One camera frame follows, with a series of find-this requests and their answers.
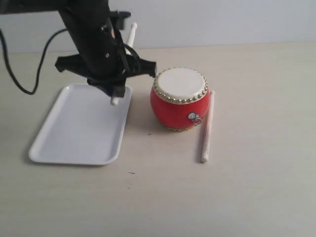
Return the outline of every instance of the drum rim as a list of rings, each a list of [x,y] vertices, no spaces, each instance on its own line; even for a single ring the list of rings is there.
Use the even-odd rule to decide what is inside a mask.
[[[204,88],[203,88],[201,91],[199,91],[196,95],[194,95],[194,96],[192,96],[192,97],[188,97],[188,98],[183,98],[183,97],[181,97],[181,98],[178,97],[178,98],[177,98],[177,97],[172,96],[172,95],[166,93],[165,91],[163,91],[163,90],[159,87],[159,85],[158,85],[158,79],[159,79],[159,77],[160,77],[164,72],[166,72],[166,71],[168,71],[168,70],[172,70],[172,69],[177,69],[177,68],[190,69],[190,70],[193,70],[194,72],[200,74],[200,76],[202,76],[202,78],[204,79],[204,82],[205,82]],[[193,102],[196,102],[196,101],[198,101],[198,100],[203,99],[204,96],[207,94],[207,91],[208,91],[208,81],[207,81],[206,77],[205,77],[202,73],[200,73],[200,72],[198,72],[198,71],[196,71],[196,70],[194,70],[194,69],[192,69],[192,68],[174,67],[174,68],[168,68],[168,69],[166,69],[166,70],[164,70],[164,71],[162,71],[161,73],[158,74],[158,76],[154,79],[153,90],[154,90],[155,94],[156,94],[160,99],[162,99],[162,100],[164,100],[164,101],[166,101],[166,102],[168,102],[168,103],[178,104],[178,105],[184,105],[184,104],[190,104],[190,103],[193,103]]]

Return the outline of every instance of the black cable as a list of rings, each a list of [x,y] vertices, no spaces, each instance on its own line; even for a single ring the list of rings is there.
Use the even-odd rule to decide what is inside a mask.
[[[28,94],[28,95],[34,95],[36,90],[38,89],[38,86],[39,86],[39,80],[40,80],[40,70],[41,70],[41,67],[43,65],[43,62],[44,62],[44,58],[45,58],[45,55],[46,55],[46,52],[47,52],[47,49],[48,49],[48,46],[49,44],[51,43],[51,41],[59,34],[63,33],[67,31],[67,29],[62,29],[62,30],[59,30],[57,31],[56,33],[54,33],[47,41],[44,49],[43,49],[43,53],[41,55],[41,58],[40,58],[40,62],[39,62],[39,67],[38,67],[38,71],[36,73],[36,81],[35,81],[35,85],[34,85],[34,88],[32,91],[28,91],[26,89],[23,88],[23,86],[21,86],[21,84],[18,82],[18,80],[16,79],[12,69],[11,69],[11,66],[10,66],[10,62],[9,62],[9,56],[8,56],[8,49],[7,49],[7,46],[6,46],[6,41],[5,41],[5,38],[4,38],[4,35],[3,35],[3,32],[0,28],[0,40],[1,40],[1,44],[2,44],[2,53],[3,53],[3,59],[4,59],[4,64],[5,64],[5,67],[10,75],[10,77],[12,78],[14,84],[20,89],[22,90],[24,93]]]

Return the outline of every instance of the drum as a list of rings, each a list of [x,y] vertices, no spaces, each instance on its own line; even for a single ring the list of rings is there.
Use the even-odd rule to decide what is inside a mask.
[[[151,105],[158,120],[176,131],[202,122],[209,107],[206,78],[189,68],[171,68],[154,80]]]

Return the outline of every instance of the white wall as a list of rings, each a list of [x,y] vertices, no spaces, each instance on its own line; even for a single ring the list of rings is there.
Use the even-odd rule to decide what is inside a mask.
[[[137,21],[135,47],[316,40],[316,0],[109,0]],[[63,28],[58,13],[0,16],[11,52],[39,52]],[[75,47],[64,33],[51,51]]]

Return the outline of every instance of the beige table surface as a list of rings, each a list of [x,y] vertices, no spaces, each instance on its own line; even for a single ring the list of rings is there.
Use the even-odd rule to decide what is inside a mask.
[[[60,89],[85,80],[58,73],[61,54],[51,53],[29,96],[1,60],[0,237],[314,237],[316,43],[138,52],[159,71],[184,66],[208,77],[210,162],[198,162],[202,126],[173,133],[158,124],[152,79],[141,76],[128,80],[132,103],[114,163],[32,163],[28,149]],[[27,88],[39,59],[11,55]]]

